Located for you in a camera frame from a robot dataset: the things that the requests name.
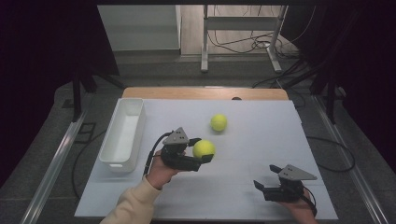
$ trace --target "metal rail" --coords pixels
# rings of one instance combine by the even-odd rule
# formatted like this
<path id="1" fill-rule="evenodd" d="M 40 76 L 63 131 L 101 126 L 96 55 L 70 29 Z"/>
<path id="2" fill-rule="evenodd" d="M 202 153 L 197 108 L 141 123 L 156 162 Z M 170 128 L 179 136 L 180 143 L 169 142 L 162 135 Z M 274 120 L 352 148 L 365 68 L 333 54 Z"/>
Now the metal rail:
<path id="1" fill-rule="evenodd" d="M 84 98 L 82 99 L 82 111 L 81 115 L 77 119 L 76 122 L 72 122 L 69 128 L 64 135 L 64 139 L 62 140 L 61 144 L 59 145 L 52 162 L 47 169 L 47 172 L 44 174 L 43 179 L 41 180 L 40 185 L 38 186 L 37 190 L 35 191 L 35 196 L 33 197 L 32 201 L 23 215 L 21 219 L 21 224 L 32 224 L 36 223 L 38 217 L 43 210 L 44 204 L 46 203 L 52 187 L 58 178 L 58 175 L 64 165 L 64 161 L 66 160 L 67 154 L 73 142 L 78 134 L 78 130 L 87 115 L 88 108 L 91 104 L 93 98 L 93 93 L 86 93 Z"/>
<path id="2" fill-rule="evenodd" d="M 342 145 L 346 145 L 343 137 L 338 132 L 338 129 L 332 122 L 329 120 L 326 114 L 326 107 L 323 102 L 316 96 L 313 95 L 312 99 L 317 106 L 317 110 L 323 119 L 323 123 L 326 125 L 330 135 L 332 136 L 332 140 L 336 141 Z M 350 166 L 352 164 L 348 154 L 341 148 L 338 147 L 339 152 L 342 156 L 342 159 L 346 166 Z M 379 203 L 378 199 L 376 198 L 373 190 L 371 189 L 369 183 L 364 178 L 363 174 L 361 173 L 361 169 L 359 169 L 358 165 L 356 164 L 355 167 L 349 171 L 349 174 L 355 183 L 355 186 L 358 192 L 361 194 L 364 203 L 367 206 L 367 210 L 369 211 L 370 215 L 373 218 L 374 223 L 376 224 L 389 224 L 388 219 L 383 212 L 381 204 Z"/>

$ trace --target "cable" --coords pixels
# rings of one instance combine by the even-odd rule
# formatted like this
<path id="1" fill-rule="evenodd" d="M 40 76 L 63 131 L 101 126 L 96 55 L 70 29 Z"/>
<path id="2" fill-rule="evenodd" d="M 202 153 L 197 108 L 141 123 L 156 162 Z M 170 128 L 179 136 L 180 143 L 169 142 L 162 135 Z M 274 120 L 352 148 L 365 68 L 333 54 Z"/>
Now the cable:
<path id="1" fill-rule="evenodd" d="M 234 50 L 234 49 L 230 49 L 230 48 L 224 47 L 222 45 L 217 45 L 217 44 L 213 43 L 212 38 L 210 38 L 210 34 L 207 34 L 207 36 L 209 37 L 210 42 L 212 42 L 212 44 L 214 46 L 219 47 L 219 48 L 223 48 L 223 49 L 227 49 L 227 50 L 230 50 L 230 51 L 235 52 L 235 53 L 249 53 L 249 52 L 255 50 L 254 48 L 249 49 L 247 51 L 237 51 L 237 50 Z"/>
<path id="2" fill-rule="evenodd" d="M 314 18 L 316 9 L 317 9 L 317 7 L 315 6 L 315 7 L 314 7 L 314 10 L 312 11 L 311 18 L 309 19 L 309 22 L 308 22 L 308 24 L 305 26 L 305 29 L 303 30 L 303 32 L 302 32 L 299 36 L 297 36 L 296 38 L 294 38 L 293 40 L 291 40 L 291 41 L 289 41 L 288 43 L 286 43 L 285 45 L 291 44 L 292 42 L 298 40 L 303 34 L 305 34 L 306 30 L 308 29 L 309 25 L 310 25 L 311 22 L 312 22 L 312 19 Z"/>
<path id="3" fill-rule="evenodd" d="M 72 186 L 73 186 L 73 191 L 74 191 L 74 193 L 75 193 L 75 195 L 76 195 L 76 197 L 78 199 L 81 199 L 81 196 L 79 196 L 79 194 L 77 192 L 77 187 L 76 187 L 76 182 L 75 182 L 75 171 L 76 171 L 76 166 L 77 166 L 78 159 L 81 156 L 81 154 L 84 151 L 84 149 L 87 148 L 90 145 L 90 143 L 92 143 L 94 140 L 96 140 L 96 138 L 100 137 L 100 135 L 104 134 L 105 132 L 106 132 L 106 130 L 102 131 L 101 133 L 97 134 L 94 138 L 92 138 L 90 141 L 88 141 L 86 143 L 86 145 L 78 153 L 78 155 L 77 155 L 77 157 L 76 157 L 76 159 L 74 161 L 73 168 L 72 168 Z"/>
<path id="4" fill-rule="evenodd" d="M 253 83 L 253 85 L 252 85 L 251 88 L 254 89 L 254 88 L 256 88 L 257 86 L 259 86 L 260 84 L 265 83 L 265 82 L 267 82 L 267 81 L 270 81 L 270 80 L 274 80 L 274 79 L 277 79 L 277 78 L 280 78 L 280 77 L 284 77 L 284 76 L 291 75 L 291 74 L 293 74 L 293 71 L 294 71 L 295 69 L 297 69 L 303 62 L 304 62 L 304 60 L 303 60 L 303 59 L 300 59 L 300 60 L 298 60 L 296 63 L 294 63 L 289 69 L 287 69 L 286 71 L 284 71 L 280 76 L 277 76 L 277 77 L 270 77 L 270 78 L 267 78 L 267 79 L 265 79 L 265 80 L 255 82 L 255 83 Z"/>
<path id="5" fill-rule="evenodd" d="M 280 42 L 280 46 L 275 47 L 276 56 L 278 56 L 279 58 L 284 58 L 284 59 L 300 59 L 300 58 L 301 58 L 301 55 L 300 55 L 300 51 L 299 51 L 299 50 L 295 50 L 295 51 L 294 51 L 294 52 L 298 53 L 297 55 L 295 55 L 295 54 L 293 54 L 293 53 L 289 53 L 289 55 L 286 54 L 286 53 L 284 53 L 284 52 L 282 51 L 282 49 L 283 49 L 283 46 L 285 46 L 285 45 L 283 44 L 283 42 L 282 42 L 280 39 L 278 39 L 277 41 Z"/>
<path id="6" fill-rule="evenodd" d="M 305 197 L 304 194 L 297 192 L 296 190 L 292 189 L 291 187 L 283 186 L 283 188 L 290 191 L 291 193 L 299 196 L 299 198 L 302 199 L 304 202 L 306 202 L 308 204 L 308 206 L 311 208 L 312 214 L 314 214 L 314 217 L 317 215 L 317 213 L 318 213 L 317 200 L 315 199 L 315 196 L 314 196 L 314 194 L 312 194 L 311 190 L 309 190 L 308 188 L 303 186 L 303 188 L 308 190 L 308 192 L 312 195 L 312 198 L 314 199 L 313 203 L 311 202 L 311 200 L 309 200 L 307 197 Z"/>
<path id="7" fill-rule="evenodd" d="M 260 8 L 259 8 L 258 16 L 260 15 L 261 10 L 262 10 L 262 6 L 260 6 Z M 216 16 L 216 11 L 219 13 L 219 15 L 221 15 L 220 12 L 219 12 L 219 7 L 217 5 L 214 5 L 213 16 Z M 244 39 L 240 39 L 240 40 L 236 40 L 236 41 L 232 41 L 232 42 L 220 43 L 218 41 L 217 31 L 215 30 L 214 31 L 214 35 L 215 35 L 215 41 L 216 41 L 217 44 L 215 44 L 214 41 L 212 41 L 212 38 L 211 38 L 210 34 L 208 34 L 208 37 L 209 37 L 210 42 L 212 42 L 212 44 L 214 46 L 216 46 L 216 47 L 224 48 L 224 49 L 227 49 L 227 50 L 235 52 L 235 53 L 249 53 L 249 52 L 253 51 L 254 49 L 266 49 L 266 48 L 268 48 L 268 47 L 265 46 L 265 43 L 270 43 L 270 42 L 269 41 L 259 41 L 258 38 L 264 37 L 264 36 L 271 37 L 270 36 L 271 34 L 272 33 L 268 33 L 266 35 L 253 36 L 253 31 L 252 31 L 249 38 L 244 38 Z M 222 45 L 229 45 L 229 44 L 233 44 L 233 43 L 242 42 L 242 41 L 245 41 L 245 40 L 253 40 L 253 43 L 251 44 L 251 49 L 250 50 L 237 51 L 237 50 L 230 49 L 230 48 L 222 46 Z"/>
<path id="8" fill-rule="evenodd" d="M 319 138 L 319 137 L 313 137 L 313 136 L 307 136 L 306 138 L 307 139 L 315 139 L 315 140 L 320 140 L 320 141 L 336 144 L 337 146 L 341 147 L 343 150 L 348 152 L 350 157 L 351 157 L 351 159 L 352 159 L 352 164 L 350 165 L 350 167 L 348 167 L 348 168 L 346 168 L 344 170 L 335 170 L 333 168 L 329 168 L 329 167 L 326 167 L 326 166 L 324 166 L 322 164 L 317 163 L 317 165 L 319 167 L 321 167 L 321 168 L 323 168 L 325 170 L 331 171 L 331 172 L 335 172 L 335 173 L 345 173 L 345 172 L 348 172 L 348 171 L 352 170 L 355 167 L 355 165 L 356 165 L 355 157 L 353 156 L 353 153 L 349 150 L 349 148 L 345 147 L 344 145 L 342 145 L 342 144 L 340 144 L 338 142 L 334 142 L 334 141 L 329 140 L 329 139 L 325 139 L 325 138 Z"/>
<path id="9" fill-rule="evenodd" d="M 296 95 L 298 95 L 303 100 L 303 105 L 295 105 L 294 107 L 296 109 L 305 107 L 306 106 L 305 98 L 299 92 L 297 92 L 296 90 L 294 90 L 292 88 L 289 88 L 289 90 L 293 91 Z"/>
<path id="10" fill-rule="evenodd" d="M 308 67 L 308 63 L 305 63 L 305 66 L 304 67 L 302 67 L 302 68 L 300 68 L 300 70 L 297 70 L 297 71 L 292 71 L 291 73 L 289 73 L 289 75 L 290 74 L 296 74 L 296 73 L 299 73 L 299 72 L 301 72 L 301 71 L 303 71 L 303 70 L 305 70 L 305 68 L 306 67 Z"/>
<path id="11" fill-rule="evenodd" d="M 171 133 L 165 133 L 165 134 L 161 135 L 161 137 L 157 140 L 157 142 L 155 142 L 154 147 L 148 154 L 148 160 L 146 161 L 145 171 L 143 172 L 143 175 L 146 175 L 149 173 L 149 167 L 151 166 L 151 161 L 152 161 L 152 158 L 154 157 L 155 148 L 158 146 L 158 144 L 161 142 L 161 140 L 163 138 L 165 138 L 166 136 L 169 136 L 169 135 L 171 135 Z"/>

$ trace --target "black curtain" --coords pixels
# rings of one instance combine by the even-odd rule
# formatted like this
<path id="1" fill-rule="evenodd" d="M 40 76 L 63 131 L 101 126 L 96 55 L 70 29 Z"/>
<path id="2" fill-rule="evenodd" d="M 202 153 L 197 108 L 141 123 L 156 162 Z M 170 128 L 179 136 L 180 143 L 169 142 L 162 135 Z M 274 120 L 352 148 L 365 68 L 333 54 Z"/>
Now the black curtain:
<path id="1" fill-rule="evenodd" d="M 2 1 L 0 8 L 3 185 L 73 73 L 119 71 L 93 1 Z"/>
<path id="2" fill-rule="evenodd" d="M 344 107 L 396 172 L 396 5 L 371 1 L 337 60 Z"/>

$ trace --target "wall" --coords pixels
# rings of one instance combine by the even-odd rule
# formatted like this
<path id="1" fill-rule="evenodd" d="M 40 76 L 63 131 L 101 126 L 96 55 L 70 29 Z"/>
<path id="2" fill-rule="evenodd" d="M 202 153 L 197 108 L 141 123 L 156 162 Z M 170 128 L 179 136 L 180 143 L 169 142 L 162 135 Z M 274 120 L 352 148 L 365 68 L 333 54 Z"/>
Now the wall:
<path id="1" fill-rule="evenodd" d="M 180 6 L 98 6 L 113 51 L 180 49 Z"/>

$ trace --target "white container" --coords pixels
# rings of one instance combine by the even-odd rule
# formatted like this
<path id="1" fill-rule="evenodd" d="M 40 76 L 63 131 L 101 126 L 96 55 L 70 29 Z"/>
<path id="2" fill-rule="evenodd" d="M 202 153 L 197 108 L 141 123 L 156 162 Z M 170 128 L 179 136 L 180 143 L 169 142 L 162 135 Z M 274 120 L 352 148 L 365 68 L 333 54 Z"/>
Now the white container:
<path id="1" fill-rule="evenodd" d="M 113 172 L 132 172 L 145 126 L 146 112 L 142 99 L 117 101 L 105 140 L 99 152 L 100 161 Z"/>

